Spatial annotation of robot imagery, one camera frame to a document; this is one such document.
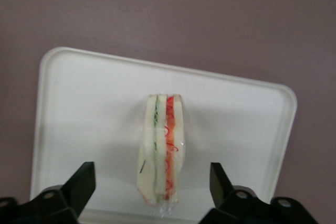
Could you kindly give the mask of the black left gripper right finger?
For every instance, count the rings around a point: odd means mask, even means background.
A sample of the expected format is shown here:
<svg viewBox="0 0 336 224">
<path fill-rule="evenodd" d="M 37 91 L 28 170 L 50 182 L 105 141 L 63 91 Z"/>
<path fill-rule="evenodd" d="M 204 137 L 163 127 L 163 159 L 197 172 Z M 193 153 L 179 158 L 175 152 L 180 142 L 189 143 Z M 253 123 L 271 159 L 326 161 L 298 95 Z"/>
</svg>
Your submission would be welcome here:
<svg viewBox="0 0 336 224">
<path fill-rule="evenodd" d="M 275 197 L 260 200 L 248 187 L 231 184 L 220 163 L 211 163 L 209 188 L 215 207 L 200 223 L 317 223 L 297 200 Z"/>
</svg>

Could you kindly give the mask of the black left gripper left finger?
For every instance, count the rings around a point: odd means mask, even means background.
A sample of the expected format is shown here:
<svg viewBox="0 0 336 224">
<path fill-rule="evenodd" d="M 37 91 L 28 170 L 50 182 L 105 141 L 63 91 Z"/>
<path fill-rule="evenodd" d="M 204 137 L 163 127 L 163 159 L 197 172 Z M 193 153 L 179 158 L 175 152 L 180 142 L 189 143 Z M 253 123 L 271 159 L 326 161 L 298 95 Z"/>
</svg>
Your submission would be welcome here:
<svg viewBox="0 0 336 224">
<path fill-rule="evenodd" d="M 84 162 L 63 185 L 48 187 L 24 204 L 1 198 L 1 223 L 78 223 L 95 189 L 95 164 Z"/>
</svg>

